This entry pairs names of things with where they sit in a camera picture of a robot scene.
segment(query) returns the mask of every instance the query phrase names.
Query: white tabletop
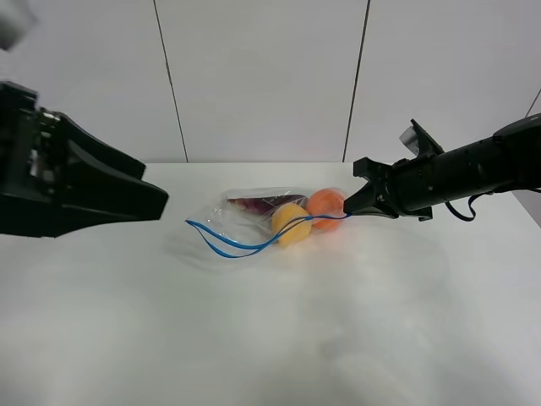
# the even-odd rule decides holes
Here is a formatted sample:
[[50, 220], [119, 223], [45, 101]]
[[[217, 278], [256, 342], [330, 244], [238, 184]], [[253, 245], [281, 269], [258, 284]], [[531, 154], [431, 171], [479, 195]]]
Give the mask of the white tabletop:
[[183, 224], [226, 189], [352, 193], [351, 171], [150, 165], [160, 222], [1, 237], [0, 404], [539, 405], [541, 229], [511, 194], [240, 261]]

